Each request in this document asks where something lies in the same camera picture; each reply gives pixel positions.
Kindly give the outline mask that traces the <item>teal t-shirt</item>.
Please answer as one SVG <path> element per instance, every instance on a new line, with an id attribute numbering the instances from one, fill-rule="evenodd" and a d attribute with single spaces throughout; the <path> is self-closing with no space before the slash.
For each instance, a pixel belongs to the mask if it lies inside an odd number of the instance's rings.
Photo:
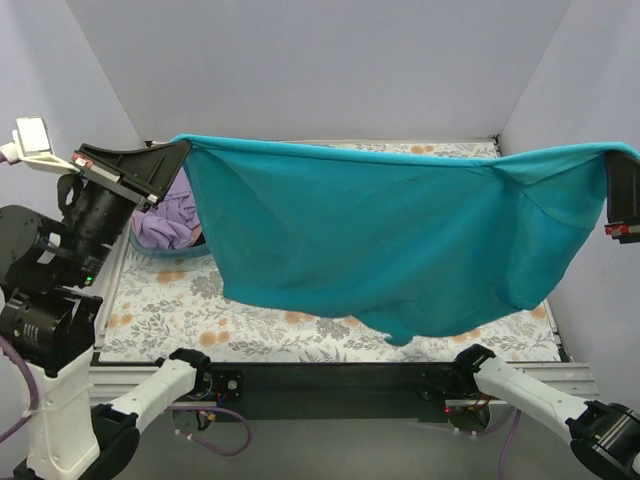
<path id="1" fill-rule="evenodd" d="M 536 308 L 597 225 L 605 149 L 638 155 L 620 142 L 482 159 L 186 141 L 228 299 L 353 316 L 394 345 Z"/>

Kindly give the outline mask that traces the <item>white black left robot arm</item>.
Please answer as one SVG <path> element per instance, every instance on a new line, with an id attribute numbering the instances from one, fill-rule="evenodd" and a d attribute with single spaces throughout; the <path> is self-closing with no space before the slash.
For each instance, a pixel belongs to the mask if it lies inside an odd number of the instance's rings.
<path id="1" fill-rule="evenodd" d="M 70 160 L 19 141 L 1 150 L 58 175 L 61 220 L 11 205 L 1 211 L 1 349 L 24 376 L 29 452 L 17 479 L 112 479 L 143 431 L 177 399 L 205 398 L 209 358 L 179 349 L 154 374 L 107 403 L 90 402 L 95 323 L 87 293 L 132 214 L 157 205 L 191 150 L 185 140 L 133 151 L 83 145 Z"/>

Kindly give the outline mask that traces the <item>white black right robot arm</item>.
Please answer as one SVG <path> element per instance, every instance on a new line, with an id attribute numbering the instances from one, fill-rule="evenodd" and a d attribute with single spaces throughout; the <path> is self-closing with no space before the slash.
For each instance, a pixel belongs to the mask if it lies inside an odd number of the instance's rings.
<path id="1" fill-rule="evenodd" d="M 639 156 L 605 149 L 605 232 L 621 244 L 639 241 Z M 639 477 L 639 414 L 618 403 L 585 400 L 557 390 L 474 344 L 453 362 L 452 383 L 464 397 L 503 400 L 557 434 L 600 479 Z"/>

